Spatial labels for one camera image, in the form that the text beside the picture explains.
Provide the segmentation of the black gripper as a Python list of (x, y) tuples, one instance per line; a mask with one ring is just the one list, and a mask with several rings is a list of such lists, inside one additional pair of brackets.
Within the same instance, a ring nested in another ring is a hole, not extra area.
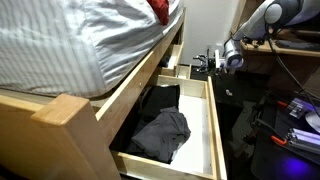
[[(206, 68), (211, 71), (216, 68), (215, 57), (210, 55), (210, 50), (206, 50), (206, 55), (197, 55), (193, 57), (193, 60), (199, 60), (200, 62), (206, 62)], [(205, 72), (205, 67), (196, 68), (197, 72)]]

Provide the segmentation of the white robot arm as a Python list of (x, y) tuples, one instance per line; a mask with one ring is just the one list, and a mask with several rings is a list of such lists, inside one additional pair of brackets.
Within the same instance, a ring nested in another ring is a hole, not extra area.
[(320, 13), (320, 0), (265, 0), (224, 43), (224, 59), (215, 55), (198, 55), (201, 62), (198, 72), (208, 72), (211, 68), (221, 70), (242, 66), (244, 59), (240, 50), (240, 41), (244, 38), (264, 40), (267, 31), (296, 25), (307, 21)]

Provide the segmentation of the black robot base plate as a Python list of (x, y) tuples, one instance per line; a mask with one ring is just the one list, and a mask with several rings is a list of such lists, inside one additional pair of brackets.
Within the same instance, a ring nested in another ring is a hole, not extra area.
[(266, 93), (253, 124), (258, 134), (251, 172), (258, 180), (320, 180), (319, 156), (291, 146), (292, 128), (315, 133), (305, 119), (294, 118), (288, 106), (291, 93)]

